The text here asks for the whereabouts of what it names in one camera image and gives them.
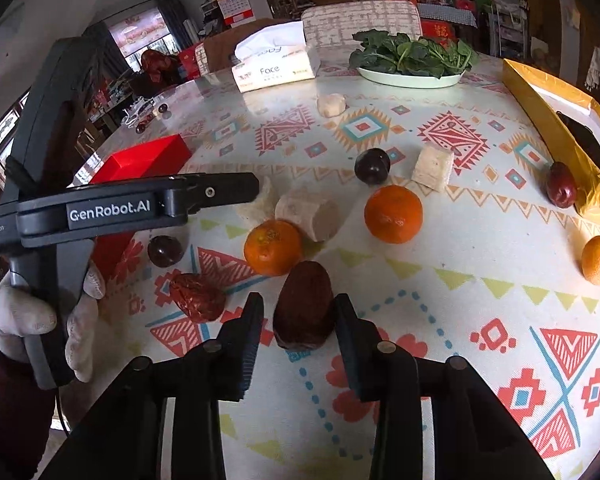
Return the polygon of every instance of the white tissue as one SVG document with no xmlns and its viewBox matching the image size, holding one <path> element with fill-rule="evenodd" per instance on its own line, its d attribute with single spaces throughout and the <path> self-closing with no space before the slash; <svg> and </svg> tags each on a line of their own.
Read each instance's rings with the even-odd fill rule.
<svg viewBox="0 0 600 480">
<path fill-rule="evenodd" d="M 249 56 L 277 46 L 306 45 L 302 22 L 280 23 L 251 34 L 235 47 L 235 57 L 240 61 Z"/>
</svg>

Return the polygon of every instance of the banana piece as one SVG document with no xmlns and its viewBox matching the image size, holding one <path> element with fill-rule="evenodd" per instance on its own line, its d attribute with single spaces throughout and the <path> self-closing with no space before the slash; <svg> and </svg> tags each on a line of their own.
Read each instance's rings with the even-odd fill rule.
<svg viewBox="0 0 600 480">
<path fill-rule="evenodd" d="M 247 204 L 234 205 L 235 212 L 242 218 L 249 228 L 254 229 L 267 220 L 275 218 L 278 193 L 268 176 L 259 177 L 260 192 L 258 196 Z"/>
<path fill-rule="evenodd" d="M 432 144 L 427 144 L 418 156 L 411 179 L 442 193 L 449 183 L 453 164 L 453 153 Z"/>
<path fill-rule="evenodd" d="M 295 225 L 314 242 L 333 237 L 340 228 L 337 204 L 322 193 L 295 189 L 285 193 L 276 205 L 276 219 Z"/>
<path fill-rule="evenodd" d="M 339 116 L 346 107 L 347 102 L 342 94 L 329 94 L 318 97 L 318 113 L 322 117 Z"/>
</svg>

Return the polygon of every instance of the tissue pack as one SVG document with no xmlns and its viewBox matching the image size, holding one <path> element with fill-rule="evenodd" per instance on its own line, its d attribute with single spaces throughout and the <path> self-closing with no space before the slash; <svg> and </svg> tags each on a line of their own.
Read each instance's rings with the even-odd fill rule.
<svg viewBox="0 0 600 480">
<path fill-rule="evenodd" d="M 312 46 L 276 46 L 253 54 L 232 68 L 240 92 L 314 79 L 320 56 Z"/>
</svg>

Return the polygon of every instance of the plate of vegetables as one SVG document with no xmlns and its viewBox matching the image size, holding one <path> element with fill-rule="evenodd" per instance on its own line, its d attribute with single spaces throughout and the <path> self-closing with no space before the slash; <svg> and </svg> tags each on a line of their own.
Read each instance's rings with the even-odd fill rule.
<svg viewBox="0 0 600 480">
<path fill-rule="evenodd" d="M 376 83 L 405 88 L 444 88 L 460 81 L 478 55 L 464 41 L 445 44 L 427 38 L 411 41 L 386 30 L 364 30 L 353 35 L 362 44 L 349 57 L 349 66 Z"/>
</svg>

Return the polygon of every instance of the curtain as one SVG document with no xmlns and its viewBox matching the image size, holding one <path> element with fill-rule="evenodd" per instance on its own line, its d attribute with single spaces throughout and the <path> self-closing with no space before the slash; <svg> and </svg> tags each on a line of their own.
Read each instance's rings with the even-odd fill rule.
<svg viewBox="0 0 600 480">
<path fill-rule="evenodd" d="M 169 32 L 176 41 L 180 50 L 185 50 L 193 46 L 187 29 L 184 28 L 182 22 L 189 19 L 187 12 L 180 0 L 155 0 L 158 4 L 158 10 L 164 18 Z"/>
<path fill-rule="evenodd" d="M 87 27 L 82 35 L 92 39 L 98 45 L 100 64 L 110 78 L 115 80 L 129 69 L 128 63 L 109 32 L 109 27 L 104 22 L 94 23 Z"/>
</svg>

